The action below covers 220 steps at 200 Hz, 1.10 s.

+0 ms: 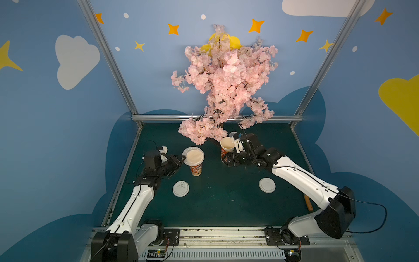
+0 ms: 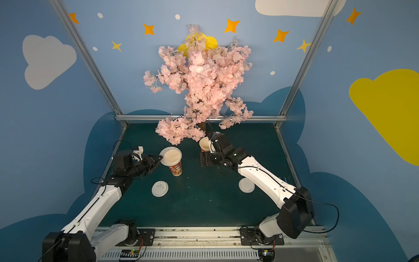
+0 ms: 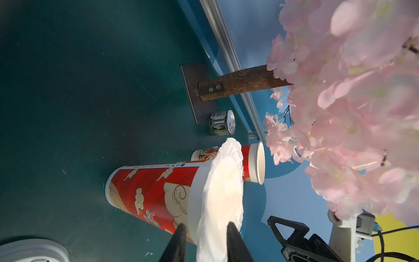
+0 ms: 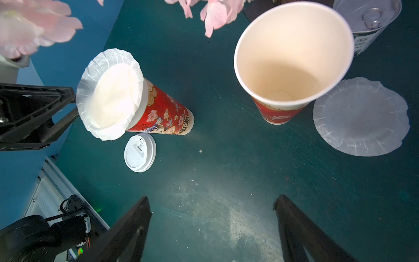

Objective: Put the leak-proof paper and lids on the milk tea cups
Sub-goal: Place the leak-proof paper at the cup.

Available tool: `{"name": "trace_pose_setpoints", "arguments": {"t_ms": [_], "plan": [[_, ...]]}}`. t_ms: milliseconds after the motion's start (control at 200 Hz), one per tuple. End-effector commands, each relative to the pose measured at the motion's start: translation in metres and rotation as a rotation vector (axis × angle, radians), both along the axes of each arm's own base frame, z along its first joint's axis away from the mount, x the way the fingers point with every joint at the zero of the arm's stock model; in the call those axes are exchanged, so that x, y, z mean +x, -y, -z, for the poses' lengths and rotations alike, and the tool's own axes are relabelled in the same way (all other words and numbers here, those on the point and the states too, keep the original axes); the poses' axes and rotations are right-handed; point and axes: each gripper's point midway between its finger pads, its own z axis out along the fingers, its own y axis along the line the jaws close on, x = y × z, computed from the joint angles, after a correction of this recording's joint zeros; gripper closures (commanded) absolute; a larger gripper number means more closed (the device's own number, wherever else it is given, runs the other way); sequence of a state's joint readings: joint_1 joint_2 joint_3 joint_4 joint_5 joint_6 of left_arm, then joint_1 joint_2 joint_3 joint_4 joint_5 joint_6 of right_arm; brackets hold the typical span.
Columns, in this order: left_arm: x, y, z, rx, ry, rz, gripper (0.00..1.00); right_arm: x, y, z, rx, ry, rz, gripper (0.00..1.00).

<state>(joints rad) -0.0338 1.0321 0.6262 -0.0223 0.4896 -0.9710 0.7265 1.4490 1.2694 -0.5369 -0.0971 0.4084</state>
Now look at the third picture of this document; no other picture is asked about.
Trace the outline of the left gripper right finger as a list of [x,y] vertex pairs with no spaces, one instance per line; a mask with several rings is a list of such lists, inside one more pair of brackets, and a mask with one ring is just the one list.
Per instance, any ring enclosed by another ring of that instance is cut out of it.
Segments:
[[228,262],[254,262],[233,222],[229,222],[227,226],[227,256]]

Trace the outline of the leak-proof paper sheet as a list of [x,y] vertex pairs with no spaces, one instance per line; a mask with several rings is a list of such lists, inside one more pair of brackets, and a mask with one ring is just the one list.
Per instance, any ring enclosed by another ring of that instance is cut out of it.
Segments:
[[243,154],[241,144],[228,138],[219,148],[206,179],[202,214],[197,226],[197,262],[228,260],[227,231],[243,220]]

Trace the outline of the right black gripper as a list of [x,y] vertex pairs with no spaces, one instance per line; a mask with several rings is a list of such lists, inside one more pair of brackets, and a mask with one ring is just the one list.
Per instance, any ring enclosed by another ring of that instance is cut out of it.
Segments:
[[[342,261],[336,252],[320,236],[313,234],[309,239],[306,239],[305,235],[309,232],[309,228],[304,223],[275,216],[270,216],[267,223],[281,244],[281,253],[287,262]],[[283,238],[277,228],[277,224],[294,229],[288,239]]]

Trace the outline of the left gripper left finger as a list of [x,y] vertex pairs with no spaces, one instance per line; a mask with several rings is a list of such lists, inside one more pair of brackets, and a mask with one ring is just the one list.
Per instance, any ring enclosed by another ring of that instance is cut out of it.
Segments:
[[169,241],[159,262],[185,262],[187,244],[187,227],[181,223]]

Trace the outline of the red paper cup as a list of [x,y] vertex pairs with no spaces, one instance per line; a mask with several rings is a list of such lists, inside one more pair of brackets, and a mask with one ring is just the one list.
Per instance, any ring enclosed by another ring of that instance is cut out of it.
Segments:
[[187,240],[195,244],[210,169],[209,160],[120,167],[106,182],[106,199],[170,234],[184,224]]
[[[213,160],[219,151],[218,147],[196,150],[191,161]],[[243,180],[262,185],[265,180],[265,150],[262,142],[243,145]]]

